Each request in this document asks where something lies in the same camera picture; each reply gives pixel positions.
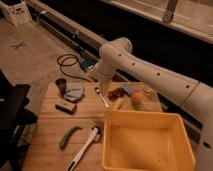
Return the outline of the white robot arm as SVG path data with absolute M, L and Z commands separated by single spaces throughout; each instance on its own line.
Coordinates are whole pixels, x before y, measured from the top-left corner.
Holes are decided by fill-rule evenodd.
M 213 171 L 213 87 L 196 79 L 141 60 L 127 38 L 103 43 L 95 75 L 106 89 L 117 70 L 122 70 L 156 90 L 203 124 L 195 171 Z

